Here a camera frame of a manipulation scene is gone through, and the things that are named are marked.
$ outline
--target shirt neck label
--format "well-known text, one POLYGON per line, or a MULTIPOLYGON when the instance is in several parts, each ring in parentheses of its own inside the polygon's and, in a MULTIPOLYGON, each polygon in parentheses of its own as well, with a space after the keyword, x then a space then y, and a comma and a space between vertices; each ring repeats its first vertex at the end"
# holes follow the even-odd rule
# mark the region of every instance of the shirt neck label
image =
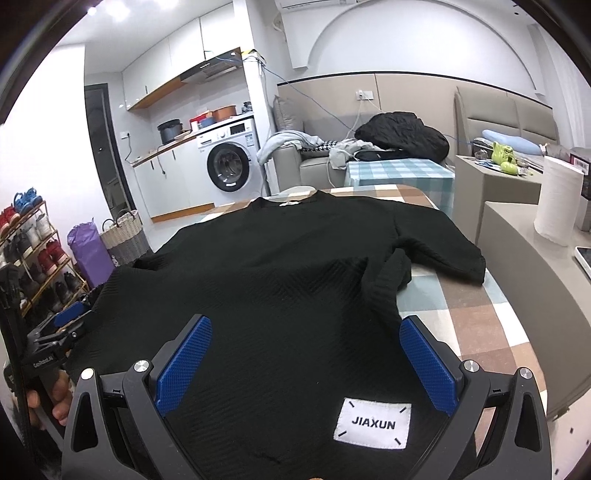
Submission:
POLYGON ((383 450, 404 450, 410 428, 410 403, 380 403, 345 398, 334 440, 383 450))

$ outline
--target black pot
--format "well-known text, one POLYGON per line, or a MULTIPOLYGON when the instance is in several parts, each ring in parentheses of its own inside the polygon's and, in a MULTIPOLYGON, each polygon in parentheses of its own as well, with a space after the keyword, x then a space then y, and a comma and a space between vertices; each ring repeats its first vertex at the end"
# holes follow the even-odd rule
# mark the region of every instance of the black pot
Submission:
POLYGON ((175 120, 169 120, 158 126, 160 132, 160 138, 162 139, 162 145, 166 145, 174 141, 174 137, 180 135, 183 132, 183 124, 177 118, 175 120))

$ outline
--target basket handle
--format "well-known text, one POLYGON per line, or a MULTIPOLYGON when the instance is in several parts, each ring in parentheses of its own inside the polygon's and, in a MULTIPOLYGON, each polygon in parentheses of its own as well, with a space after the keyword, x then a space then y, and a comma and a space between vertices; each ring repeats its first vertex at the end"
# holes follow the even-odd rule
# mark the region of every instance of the basket handle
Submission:
POLYGON ((119 226, 119 227, 121 226, 121 225, 119 224, 119 219, 120 219, 120 218, 123 216, 123 215, 121 215, 121 213, 123 213, 123 214, 125 214, 125 213, 129 213, 129 214, 130 214, 130 215, 133 217, 133 219, 135 220, 135 216, 134 216, 134 214, 133 214, 133 213, 131 213, 131 211, 130 211, 130 210, 128 210, 127 208, 124 208, 123 210, 121 210, 121 211, 120 211, 120 212, 117 214, 117 217, 116 217, 116 219, 115 219, 115 225, 117 225, 117 226, 119 226))
POLYGON ((106 222, 108 222, 109 220, 110 220, 111 222, 115 223, 115 221, 114 221, 112 218, 107 218, 107 220, 105 220, 105 221, 103 222, 103 226, 101 227, 101 228, 103 229, 103 231, 105 231, 105 223, 106 223, 106 222))

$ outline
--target wall socket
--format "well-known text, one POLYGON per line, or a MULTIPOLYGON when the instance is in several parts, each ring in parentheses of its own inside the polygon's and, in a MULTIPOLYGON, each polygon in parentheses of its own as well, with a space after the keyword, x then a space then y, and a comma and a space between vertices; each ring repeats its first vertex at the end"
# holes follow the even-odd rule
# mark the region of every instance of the wall socket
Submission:
POLYGON ((371 90, 357 90, 355 92, 355 98, 357 100, 373 100, 374 93, 371 90))

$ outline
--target paper towel roll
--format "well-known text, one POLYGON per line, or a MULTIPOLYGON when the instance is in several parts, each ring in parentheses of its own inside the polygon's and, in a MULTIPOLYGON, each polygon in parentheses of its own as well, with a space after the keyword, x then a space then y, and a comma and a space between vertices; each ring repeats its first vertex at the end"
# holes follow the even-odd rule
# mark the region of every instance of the paper towel roll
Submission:
POLYGON ((535 231, 567 247, 579 209, 583 172, 552 157, 545 157, 542 189, 535 216, 535 231))

